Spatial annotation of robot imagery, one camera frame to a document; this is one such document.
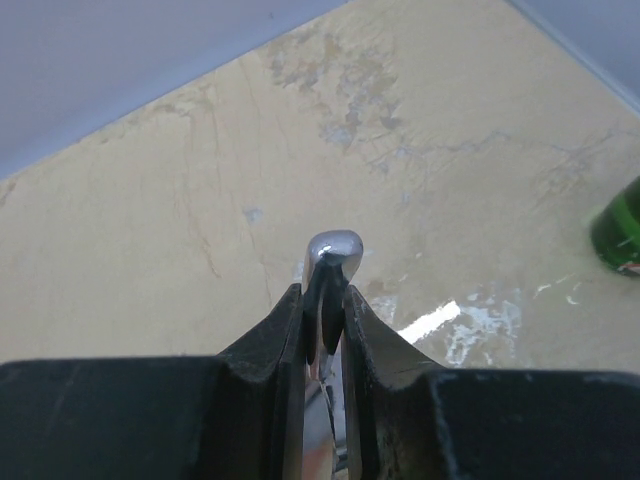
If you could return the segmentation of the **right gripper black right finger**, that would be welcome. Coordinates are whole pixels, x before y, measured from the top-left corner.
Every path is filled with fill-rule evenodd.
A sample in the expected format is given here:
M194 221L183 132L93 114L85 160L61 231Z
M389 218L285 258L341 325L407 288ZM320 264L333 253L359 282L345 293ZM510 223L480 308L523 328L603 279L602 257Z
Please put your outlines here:
M455 369L349 288L342 367L353 479L635 479L639 379L616 371Z

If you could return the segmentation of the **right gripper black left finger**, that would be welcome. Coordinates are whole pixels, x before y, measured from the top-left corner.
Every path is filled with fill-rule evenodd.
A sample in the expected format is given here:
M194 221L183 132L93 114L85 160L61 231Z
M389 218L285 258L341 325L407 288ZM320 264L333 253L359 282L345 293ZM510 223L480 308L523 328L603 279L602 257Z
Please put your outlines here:
M298 479L302 297L209 356L1 367L5 479Z

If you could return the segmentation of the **silver metal scoop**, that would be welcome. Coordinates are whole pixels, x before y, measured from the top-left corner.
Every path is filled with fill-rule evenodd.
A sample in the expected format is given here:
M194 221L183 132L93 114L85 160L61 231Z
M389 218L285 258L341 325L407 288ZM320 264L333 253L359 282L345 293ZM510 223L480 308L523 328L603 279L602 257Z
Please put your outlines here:
M315 235L302 271L305 345L303 479L346 479L347 433L341 338L347 289L363 258L352 230Z

